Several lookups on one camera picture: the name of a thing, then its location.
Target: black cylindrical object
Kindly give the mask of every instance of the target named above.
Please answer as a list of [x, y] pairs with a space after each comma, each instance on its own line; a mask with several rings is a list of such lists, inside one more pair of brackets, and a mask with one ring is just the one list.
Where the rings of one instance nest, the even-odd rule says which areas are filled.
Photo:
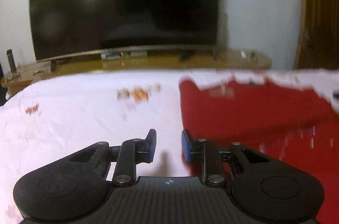
[[8, 63], [10, 64], [11, 72], [14, 74], [17, 72], [17, 69], [15, 67], [12, 49], [7, 50], [7, 57], [8, 57]]

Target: electronic device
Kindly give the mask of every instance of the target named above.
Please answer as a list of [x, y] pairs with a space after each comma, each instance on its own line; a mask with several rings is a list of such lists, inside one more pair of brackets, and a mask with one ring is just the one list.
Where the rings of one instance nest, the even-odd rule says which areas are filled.
[[101, 53], [102, 60], [123, 60], [125, 58], [133, 58], [133, 57], [147, 57], [147, 51]]
[[105, 51], [212, 50], [218, 0], [29, 0], [37, 61]]
[[151, 129], [144, 140], [98, 142], [26, 174], [13, 190], [22, 224], [318, 223], [324, 190], [303, 171], [240, 143], [221, 148], [184, 130], [185, 160], [201, 163], [202, 177], [137, 179], [136, 164], [151, 163], [155, 147]]

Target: metal screw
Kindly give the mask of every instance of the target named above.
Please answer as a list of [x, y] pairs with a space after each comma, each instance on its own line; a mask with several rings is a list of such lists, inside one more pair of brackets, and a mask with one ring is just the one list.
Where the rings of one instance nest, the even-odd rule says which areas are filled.
[[208, 178], [207, 178], [208, 181], [210, 181], [211, 183], [214, 183], [214, 184], [219, 184], [221, 182], [224, 182], [225, 178], [223, 178], [221, 175], [219, 174], [213, 174], [213, 175], [210, 175]]
[[124, 183], [128, 183], [129, 181], [131, 181], [131, 179], [132, 178], [129, 175], [121, 174], [115, 178], [115, 182], [119, 184], [124, 184]]

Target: circular pad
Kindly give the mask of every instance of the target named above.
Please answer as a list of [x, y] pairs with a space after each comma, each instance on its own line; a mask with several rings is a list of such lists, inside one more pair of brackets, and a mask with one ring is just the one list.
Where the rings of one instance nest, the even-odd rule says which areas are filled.
[[277, 199], [292, 198], [300, 192], [298, 182], [284, 176], [266, 178], [261, 183], [261, 189], [268, 196]]
[[232, 196], [252, 217], [263, 222], [296, 223], [320, 209], [324, 190], [307, 173], [242, 173], [233, 182]]
[[44, 221], [70, 221], [100, 206], [106, 197], [105, 180], [83, 163], [70, 162], [53, 173], [40, 168], [16, 183], [14, 201], [24, 217]]

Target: black mount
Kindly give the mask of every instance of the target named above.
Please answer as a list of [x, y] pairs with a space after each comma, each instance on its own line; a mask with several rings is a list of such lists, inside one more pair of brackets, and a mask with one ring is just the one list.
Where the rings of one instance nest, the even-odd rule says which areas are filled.
[[[153, 161], [156, 141], [156, 131], [151, 129], [145, 140], [131, 139], [114, 147], [95, 143], [20, 178], [14, 201], [24, 218], [43, 222], [86, 215], [113, 188], [136, 182], [136, 164]], [[112, 183], [106, 181], [111, 162], [117, 162]]]
[[[202, 183], [225, 188], [233, 203], [255, 219], [306, 221], [315, 218], [324, 201], [324, 189], [312, 175], [241, 143], [220, 148], [213, 141], [194, 140], [184, 130], [182, 147], [186, 161], [202, 163]], [[231, 180], [222, 163], [229, 164]]]
[[[136, 165], [151, 163], [155, 147], [151, 129], [144, 140], [98, 142], [26, 174], [13, 190], [22, 224], [316, 223], [324, 190], [303, 171], [240, 143], [218, 147], [184, 130], [185, 160], [201, 163], [202, 177], [137, 179]], [[106, 181], [111, 162], [117, 164]]]

